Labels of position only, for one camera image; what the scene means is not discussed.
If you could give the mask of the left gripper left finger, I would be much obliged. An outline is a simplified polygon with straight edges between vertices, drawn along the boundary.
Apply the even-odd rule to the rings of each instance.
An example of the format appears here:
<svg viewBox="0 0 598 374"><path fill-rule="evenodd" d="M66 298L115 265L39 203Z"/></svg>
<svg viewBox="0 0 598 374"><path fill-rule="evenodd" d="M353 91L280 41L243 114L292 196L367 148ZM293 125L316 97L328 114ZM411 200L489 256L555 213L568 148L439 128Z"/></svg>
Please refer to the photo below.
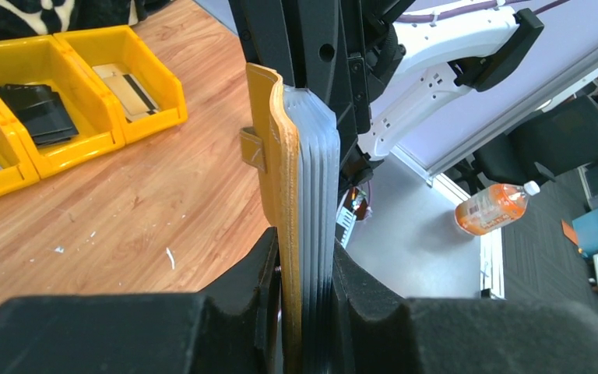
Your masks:
<svg viewBox="0 0 598 374"><path fill-rule="evenodd" d="M201 291L38 295L0 305L0 373L267 373L275 228Z"/></svg>

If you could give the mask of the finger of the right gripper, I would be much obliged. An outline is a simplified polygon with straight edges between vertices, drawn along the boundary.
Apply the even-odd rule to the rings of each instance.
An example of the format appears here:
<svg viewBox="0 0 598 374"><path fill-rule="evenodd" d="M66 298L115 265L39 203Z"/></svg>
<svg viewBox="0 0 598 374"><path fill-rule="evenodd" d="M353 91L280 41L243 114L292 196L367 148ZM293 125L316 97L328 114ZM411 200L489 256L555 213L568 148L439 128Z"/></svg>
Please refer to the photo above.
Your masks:
<svg viewBox="0 0 598 374"><path fill-rule="evenodd" d="M369 128L366 1L231 1L247 62L276 70L335 114L342 155Z"/></svg>

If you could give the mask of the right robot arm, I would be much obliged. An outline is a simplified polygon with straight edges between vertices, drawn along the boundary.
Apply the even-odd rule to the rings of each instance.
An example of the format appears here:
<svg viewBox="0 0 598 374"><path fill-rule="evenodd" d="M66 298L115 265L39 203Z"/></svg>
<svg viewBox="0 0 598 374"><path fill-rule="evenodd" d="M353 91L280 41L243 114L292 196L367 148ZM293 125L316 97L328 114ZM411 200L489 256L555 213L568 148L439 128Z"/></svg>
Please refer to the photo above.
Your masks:
<svg viewBox="0 0 598 374"><path fill-rule="evenodd" d="M335 113L339 191L373 171L449 102L508 78L544 25L511 1L232 1L249 63L276 70Z"/></svg>

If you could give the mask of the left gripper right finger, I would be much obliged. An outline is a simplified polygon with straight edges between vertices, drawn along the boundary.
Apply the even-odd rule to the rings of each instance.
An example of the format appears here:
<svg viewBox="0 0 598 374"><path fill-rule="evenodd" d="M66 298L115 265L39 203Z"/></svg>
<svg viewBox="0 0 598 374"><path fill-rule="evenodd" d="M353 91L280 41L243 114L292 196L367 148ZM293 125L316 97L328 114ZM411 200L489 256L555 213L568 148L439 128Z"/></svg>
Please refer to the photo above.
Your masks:
<svg viewBox="0 0 598 374"><path fill-rule="evenodd" d="M335 250L334 373L598 373L598 315L579 303L403 298Z"/></svg>

